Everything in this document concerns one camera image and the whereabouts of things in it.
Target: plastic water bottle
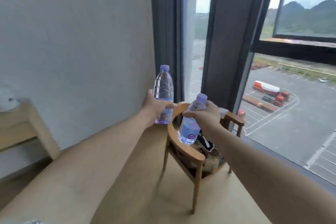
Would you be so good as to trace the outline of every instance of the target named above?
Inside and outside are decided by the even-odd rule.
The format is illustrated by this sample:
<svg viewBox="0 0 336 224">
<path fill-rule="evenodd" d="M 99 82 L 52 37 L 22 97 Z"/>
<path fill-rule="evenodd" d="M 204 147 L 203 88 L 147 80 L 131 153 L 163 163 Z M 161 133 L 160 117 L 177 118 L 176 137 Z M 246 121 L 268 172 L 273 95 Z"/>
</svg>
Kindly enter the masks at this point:
<svg viewBox="0 0 336 224">
<path fill-rule="evenodd" d="M 160 71 L 161 72 L 158 74 L 155 80 L 153 95 L 156 99 L 174 101 L 174 86 L 173 86 L 173 80 L 169 73 L 169 66 L 161 65 Z M 172 117 L 173 117 L 173 109 L 166 108 L 161 113 L 160 118 L 155 119 L 155 123 L 168 124 L 171 122 Z"/>
<path fill-rule="evenodd" d="M 205 94 L 198 94 L 196 100 L 189 105 L 188 111 L 200 111 L 205 109 L 205 102 L 207 101 L 207 98 L 208 97 Z M 183 117 L 182 124 L 178 132 L 178 138 L 181 143 L 186 145 L 193 144 L 196 141 L 199 132 L 200 127 L 193 118 Z"/>
</svg>

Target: car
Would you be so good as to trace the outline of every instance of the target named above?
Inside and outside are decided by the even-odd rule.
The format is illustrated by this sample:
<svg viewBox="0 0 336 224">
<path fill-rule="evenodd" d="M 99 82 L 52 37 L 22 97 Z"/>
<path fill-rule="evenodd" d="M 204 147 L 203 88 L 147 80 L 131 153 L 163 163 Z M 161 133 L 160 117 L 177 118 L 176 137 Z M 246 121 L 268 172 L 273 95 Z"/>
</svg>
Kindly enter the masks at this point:
<svg viewBox="0 0 336 224">
<path fill-rule="evenodd" d="M 324 78 L 319 78 L 318 79 L 320 82 L 329 82 L 330 80 L 328 79 L 328 78 L 326 78 L 326 77 L 324 77 Z"/>
<path fill-rule="evenodd" d="M 268 96 L 263 96 L 261 100 L 267 102 L 267 103 L 273 103 L 273 99 Z"/>
</svg>

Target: leg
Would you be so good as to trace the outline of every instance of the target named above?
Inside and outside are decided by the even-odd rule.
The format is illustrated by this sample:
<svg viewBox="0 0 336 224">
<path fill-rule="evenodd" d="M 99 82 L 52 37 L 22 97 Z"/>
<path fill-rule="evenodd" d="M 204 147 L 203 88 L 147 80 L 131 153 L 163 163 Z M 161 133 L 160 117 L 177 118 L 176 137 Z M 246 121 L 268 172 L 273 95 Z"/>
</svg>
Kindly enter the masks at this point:
<svg viewBox="0 0 336 224">
<path fill-rule="evenodd" d="M 163 159 L 162 173 L 164 173 L 165 170 L 166 170 L 167 160 L 168 160 L 168 152 L 169 152 L 169 145 L 170 145 L 170 140 L 169 140 L 169 135 L 168 135 L 167 136 L 167 141 L 166 141 L 165 156 L 164 156 L 164 159 Z"/>
<path fill-rule="evenodd" d="M 200 183 L 202 180 L 202 168 L 203 168 L 203 164 L 199 163 L 197 170 L 196 170 L 196 176 L 195 176 L 194 197 L 192 199 L 192 210 L 191 210 L 192 214 L 194 214 L 196 211 L 198 192 L 200 190 Z"/>
</svg>

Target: right hand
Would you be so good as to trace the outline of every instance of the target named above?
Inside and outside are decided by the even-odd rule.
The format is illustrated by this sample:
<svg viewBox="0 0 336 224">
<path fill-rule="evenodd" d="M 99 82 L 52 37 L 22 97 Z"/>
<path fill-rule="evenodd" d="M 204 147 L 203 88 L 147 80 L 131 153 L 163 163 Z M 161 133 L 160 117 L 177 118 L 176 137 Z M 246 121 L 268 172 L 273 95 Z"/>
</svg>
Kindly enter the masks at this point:
<svg viewBox="0 0 336 224">
<path fill-rule="evenodd" d="M 221 112 L 214 103 L 207 100 L 205 105 L 207 108 L 201 111 L 183 112 L 184 117 L 194 118 L 202 130 L 211 125 L 219 125 L 219 121 L 221 120 Z"/>
</svg>

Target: white wall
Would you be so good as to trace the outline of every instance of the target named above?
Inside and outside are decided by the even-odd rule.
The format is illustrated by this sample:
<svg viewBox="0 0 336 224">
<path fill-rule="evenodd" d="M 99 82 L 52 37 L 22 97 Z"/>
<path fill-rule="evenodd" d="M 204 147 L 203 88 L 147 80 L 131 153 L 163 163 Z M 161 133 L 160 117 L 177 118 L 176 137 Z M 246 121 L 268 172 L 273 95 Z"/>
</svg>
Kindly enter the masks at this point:
<svg viewBox="0 0 336 224">
<path fill-rule="evenodd" d="M 154 66 L 151 0 L 0 0 L 0 83 L 61 149 L 136 112 Z"/>
</svg>

